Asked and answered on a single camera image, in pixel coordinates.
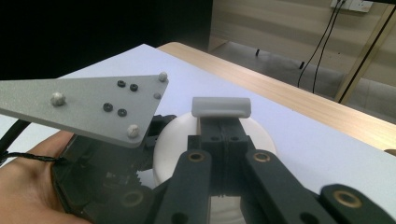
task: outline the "wall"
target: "wall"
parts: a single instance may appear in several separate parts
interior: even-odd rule
[[[214,0],[211,34],[306,62],[332,15],[330,3]],[[368,13],[341,11],[321,65],[347,74],[386,6],[374,3]]]
[[[363,77],[396,87],[396,25],[393,25]]]

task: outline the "gray triangular plate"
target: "gray triangular plate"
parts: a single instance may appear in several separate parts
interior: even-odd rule
[[[123,80],[124,88],[118,86]],[[137,91],[130,85],[136,84]],[[88,136],[123,147],[137,147],[143,140],[168,80],[159,76],[91,77],[0,82],[0,114]],[[65,96],[65,104],[55,106],[53,93]],[[113,105],[106,112],[104,104]],[[118,115],[119,109],[127,115]],[[135,124],[139,135],[127,130]]]

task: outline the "wall socket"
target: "wall socket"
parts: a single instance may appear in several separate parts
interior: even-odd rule
[[[337,5],[337,0],[332,0],[330,7],[335,7]],[[370,7],[373,5],[373,2],[369,1],[361,1],[361,0],[346,0],[341,9],[359,11],[359,12],[368,12]]]

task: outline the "black cable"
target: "black cable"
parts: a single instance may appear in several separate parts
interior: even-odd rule
[[[17,139],[23,130],[30,124],[28,121],[18,119],[0,139],[0,155],[3,155],[9,146]]]
[[[343,6],[344,3],[345,3],[345,1],[342,1],[341,6],[338,8],[337,12],[335,13],[334,20],[332,21],[332,28],[335,25],[335,21],[337,20],[338,13],[340,12],[340,9],[341,9],[341,7]],[[317,82],[317,76],[318,76],[318,70],[319,70],[320,62],[321,62],[321,59],[323,57],[324,49],[326,48],[326,45],[327,45],[327,41],[329,40],[330,35],[332,34],[332,28],[330,28],[329,34],[327,35],[327,38],[326,38],[326,40],[325,40],[325,42],[323,44],[322,52],[320,53],[319,62],[318,62],[318,65],[317,65],[317,70],[315,71],[314,86],[312,87],[312,93],[315,93],[315,84]]]
[[[301,72],[301,74],[300,74],[300,76],[299,76],[298,82],[297,82],[297,88],[300,88],[301,77],[303,76],[303,73],[304,73],[306,67],[309,65],[309,63],[311,62],[311,60],[314,58],[315,54],[317,53],[318,48],[319,48],[319,46],[320,46],[320,44],[321,44],[321,42],[322,42],[324,36],[326,35],[327,31],[329,30],[330,24],[332,23],[332,17],[334,16],[334,13],[335,13],[335,11],[337,10],[338,4],[339,4],[340,2],[341,2],[341,0],[338,0],[338,1],[337,1],[337,4],[335,5],[334,10],[332,11],[332,16],[331,16],[330,19],[329,19],[329,23],[327,24],[326,30],[324,31],[323,36],[322,36],[321,39],[319,40],[319,43],[318,43],[318,45],[317,45],[317,48],[315,49],[314,53],[312,54],[311,58],[309,59],[308,63],[305,65],[303,71]]]
[[[61,158],[54,158],[54,157],[48,157],[48,156],[37,156],[34,154],[30,153],[25,153],[25,152],[6,152],[3,154],[1,157],[0,161],[6,161],[8,158],[11,157],[22,157],[25,159],[30,159],[30,160],[36,160],[36,161],[58,161]]]

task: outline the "white tabletop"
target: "white tabletop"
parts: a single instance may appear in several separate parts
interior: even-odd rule
[[[142,45],[65,77],[141,76],[162,71],[168,74],[169,85],[156,114],[190,112],[194,96],[248,97],[251,117],[271,135],[277,156],[306,188],[319,192],[329,184],[348,185],[396,219],[396,158],[162,51]],[[14,121],[0,116],[0,133]],[[10,151],[26,151],[55,132],[32,124]]]

